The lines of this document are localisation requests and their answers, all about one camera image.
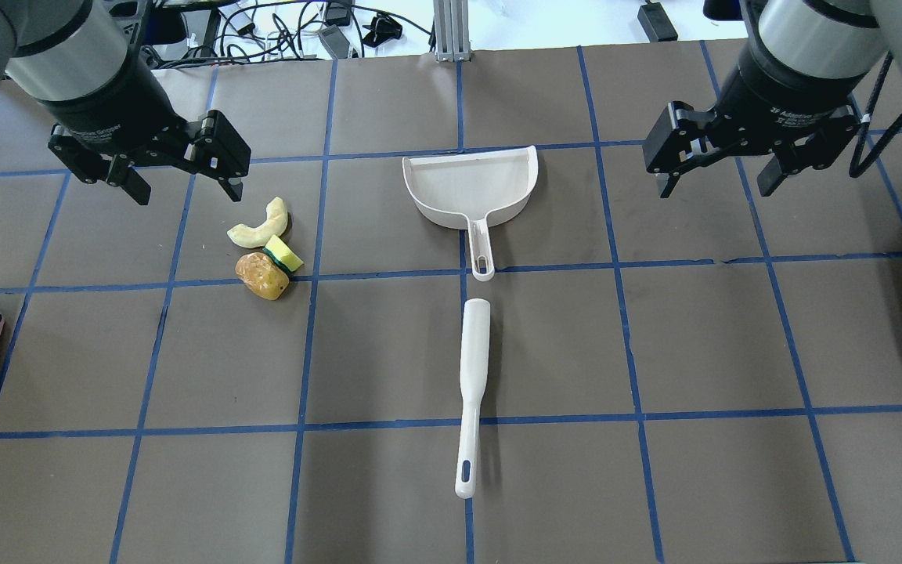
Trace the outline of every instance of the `white floor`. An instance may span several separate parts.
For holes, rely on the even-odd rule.
[[[253,6],[255,0],[243,0],[240,6]],[[430,0],[358,0],[361,6],[378,8],[406,16],[430,28],[433,21],[433,2]],[[647,36],[637,20],[640,0],[470,0],[468,2],[469,36],[473,50],[534,49],[601,45],[611,43],[645,43]],[[680,40],[726,39],[745,37],[741,22],[716,22],[702,15],[704,0],[666,0],[662,3]],[[272,13],[294,28],[298,12],[304,4],[265,7],[255,10],[257,35],[276,32]],[[305,20],[311,19],[315,6],[305,10]],[[371,21],[370,12],[356,10],[362,25]],[[353,26],[343,30],[352,45],[359,43]],[[236,40],[249,53],[260,50],[254,42]],[[312,33],[303,37],[304,54],[329,58]],[[368,48],[366,56],[396,56],[426,53],[427,36],[405,25],[403,37],[391,40],[377,49]]]

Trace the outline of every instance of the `dustpan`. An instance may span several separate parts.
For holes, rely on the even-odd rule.
[[[511,220],[531,197],[538,179],[534,146],[489,153],[404,157],[406,188],[420,213],[450,229],[468,231],[472,275],[496,272],[489,228]]]

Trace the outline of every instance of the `cable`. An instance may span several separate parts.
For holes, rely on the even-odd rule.
[[[280,35],[286,37],[287,46],[290,47],[290,52],[294,53],[294,56],[297,58],[301,58],[301,54],[298,53],[298,50],[294,47],[294,36],[291,35],[290,29],[287,29],[287,24],[283,22],[283,19],[280,19],[280,16],[276,15],[276,12],[273,12],[272,18],[273,26],[280,32]],[[283,50],[280,51],[280,57],[283,58]]]
[[[283,58],[283,44],[285,44],[285,43],[287,43],[287,47],[289,47],[290,50],[293,51],[294,56],[296,56],[300,60],[301,58],[304,58],[304,55],[303,55],[304,48],[303,48],[303,45],[301,45],[301,32],[306,27],[308,27],[308,25],[312,25],[312,23],[316,23],[316,22],[322,23],[322,20],[316,19],[315,17],[312,18],[312,20],[310,20],[308,22],[303,22],[303,20],[305,18],[305,10],[307,10],[311,4],[319,4],[319,3],[330,2],[330,1],[335,1],[335,0],[279,0],[276,2],[266,2],[266,3],[262,3],[262,4],[258,3],[253,6],[247,6],[247,7],[240,8],[240,9],[236,10],[235,12],[233,12],[232,14],[229,14],[228,17],[225,18],[225,22],[222,23],[222,33],[220,35],[216,36],[215,41],[212,42],[212,44],[218,43],[218,56],[207,58],[206,61],[208,61],[208,63],[218,63],[218,62],[239,63],[240,61],[253,62],[251,60],[254,57],[259,57],[259,56],[266,57],[266,55],[273,53],[273,51],[275,51],[275,50],[280,50],[280,56],[282,56],[282,58]],[[251,38],[250,37],[241,37],[239,35],[228,32],[230,22],[232,22],[233,18],[235,18],[237,15],[247,12],[247,11],[255,11],[260,8],[272,8],[272,7],[278,7],[278,6],[287,6],[287,5],[291,5],[291,4],[304,4],[304,6],[301,7],[300,13],[298,14],[298,31],[297,31],[297,33],[291,33],[290,29],[287,28],[287,25],[283,24],[283,20],[280,19],[279,17],[277,17],[275,20],[275,25],[278,25],[278,21],[279,21],[280,26],[283,26],[283,29],[282,29],[282,27],[278,26],[280,36],[279,36],[279,38],[276,38],[276,44],[274,46],[266,48],[265,44],[262,44],[262,47],[264,47],[264,49],[261,52],[251,54],[251,55],[247,54],[246,56],[241,56],[241,57],[230,56],[230,53],[228,53],[228,51],[226,51],[226,47],[225,47],[226,37],[235,36],[235,37],[240,37],[242,39],[253,39],[257,43],[260,42],[260,39],[258,39],[258,37],[255,37],[255,36],[253,36]],[[405,16],[402,16],[399,14],[394,14],[394,13],[391,13],[386,10],[379,10],[377,8],[371,8],[368,6],[354,5],[351,7],[355,8],[357,10],[364,10],[367,12],[373,12],[375,14],[384,14],[384,15],[388,15],[388,16],[391,16],[396,19],[400,19],[401,21],[404,21],[404,22],[408,23],[409,25],[412,25],[416,29],[419,29],[421,32],[425,33],[428,38],[433,39],[433,32],[428,31],[426,28],[423,28],[423,26],[419,25],[418,23],[412,21],[411,19],[409,19]],[[359,37],[360,43],[361,43],[361,53],[360,54],[361,54],[361,56],[364,56],[365,55],[365,53],[364,53],[364,51],[365,51],[364,32],[362,32],[360,25],[357,24],[357,18],[355,18],[355,16],[354,16],[353,19],[355,22],[355,27],[357,27],[358,37]],[[179,61],[166,61],[160,65],[160,68],[186,67],[186,65],[197,65],[197,67],[200,67],[200,65],[204,64],[204,61],[205,60],[203,57],[185,58],[184,60],[179,60]]]
[[[167,60],[164,60],[164,58],[162,58],[160,54],[155,51],[155,48],[151,45],[141,46],[141,52],[146,54],[146,64],[149,68],[160,68],[161,65],[169,62]]]
[[[364,30],[361,29],[361,23],[357,21],[357,14],[354,13],[354,10],[350,11],[350,17],[354,21],[354,29],[357,30],[357,38],[361,40],[361,53],[357,55],[358,57],[366,57],[368,53],[364,51]]]
[[[872,147],[872,150],[869,151],[865,161],[859,163],[860,158],[862,158],[862,150],[865,150],[865,142],[869,139],[869,125],[872,122],[872,112],[876,110],[876,103],[879,101],[879,93],[883,89],[883,83],[886,81],[886,75],[889,73],[889,67],[892,63],[893,54],[887,53],[886,58],[883,60],[883,65],[879,69],[879,76],[876,78],[876,83],[872,86],[872,94],[870,94],[869,101],[865,106],[865,115],[862,117],[862,124],[859,125],[858,140],[855,142],[855,153],[852,154],[851,164],[848,167],[848,175],[853,179],[865,174],[865,171],[869,170],[869,167],[871,167],[875,161],[879,160],[880,154],[883,153],[886,146],[888,146],[894,136],[900,132],[900,128],[902,128],[901,111],[900,115],[894,119],[892,124],[884,131],[883,135],[880,136],[878,142]]]
[[[186,58],[190,58],[191,56],[200,56],[200,51],[203,51],[204,49],[211,51],[211,56],[218,56],[218,54],[215,52],[215,47],[211,47],[210,45],[197,45],[187,49],[186,53],[183,53],[183,56],[179,58],[186,60]]]
[[[232,47],[239,49],[243,53],[243,55],[241,55],[241,57],[239,57],[239,58],[250,58],[250,55],[248,55],[248,53],[246,53],[246,49],[239,47],[239,44],[237,44],[237,43],[229,43],[229,49],[228,49],[229,57],[232,56]]]

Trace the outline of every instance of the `power adapter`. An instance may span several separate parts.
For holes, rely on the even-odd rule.
[[[650,43],[677,41],[677,29],[673,29],[673,23],[659,2],[640,6],[638,20]]]
[[[323,10],[323,21],[326,25],[346,27],[350,25],[350,13],[353,2],[328,2]]]

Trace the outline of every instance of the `sponge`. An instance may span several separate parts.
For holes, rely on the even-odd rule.
[[[294,271],[305,264],[305,261],[301,260],[277,235],[272,236],[266,242],[264,253],[272,258],[276,266],[282,268],[287,274],[294,274]]]

